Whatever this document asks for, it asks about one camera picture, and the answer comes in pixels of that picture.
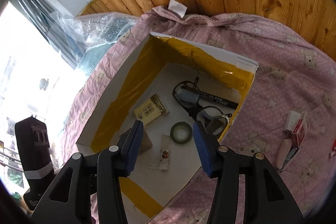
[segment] fabric tag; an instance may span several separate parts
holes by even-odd
[[[181,18],[183,18],[185,12],[187,11],[187,7],[175,0],[170,0],[168,10],[178,14]]]

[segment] brown packing tape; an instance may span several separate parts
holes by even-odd
[[[157,77],[167,63],[177,63],[201,71],[223,85],[239,91],[241,101],[232,115],[231,121],[239,112],[243,100],[254,79],[254,74],[237,68],[234,65],[218,61],[202,49],[175,38],[149,37],[141,53],[131,69],[118,93],[111,102],[95,133],[91,148],[99,152],[108,147],[113,135],[119,131],[129,114],[130,108],[137,102],[148,86]],[[223,131],[221,138],[228,130]],[[135,182],[122,180],[120,186],[123,193],[149,217],[158,213],[162,206],[150,197]]]

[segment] white strap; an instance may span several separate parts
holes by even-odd
[[[42,179],[53,170],[54,166],[52,162],[49,162],[45,167],[36,171],[24,171],[26,179]]]

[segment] open box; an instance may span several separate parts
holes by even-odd
[[[201,167],[194,140],[170,142],[169,169],[155,168],[160,159],[162,135],[177,122],[194,120],[172,95],[174,87],[199,77],[201,91],[238,103],[236,110],[200,99],[201,106],[216,106],[223,113],[237,113],[254,80],[258,63],[238,54],[187,40],[151,33],[129,55],[106,87],[78,141],[84,155],[116,144],[134,123],[134,109],[155,93],[169,114],[145,128],[153,147],[137,158],[134,171],[120,178],[128,221],[144,223],[156,215]],[[229,126],[221,134],[225,135]]]

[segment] pink bed sheet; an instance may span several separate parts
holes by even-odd
[[[100,96],[120,66],[149,32],[159,32],[223,48],[259,62],[261,68],[245,103],[222,143],[238,153],[263,152],[273,163],[290,110],[309,113],[310,129],[300,153],[281,173],[303,213],[324,193],[335,173],[336,157],[329,160],[335,139],[336,63],[281,23],[247,14],[214,17],[189,15],[184,19],[156,7],[104,55],[76,96],[62,137],[62,159],[77,152],[75,142]],[[152,224],[206,223],[216,186],[200,169],[191,182]],[[243,200],[244,191],[239,199]],[[92,211],[97,213],[95,196]],[[239,203],[236,223],[242,223]]]

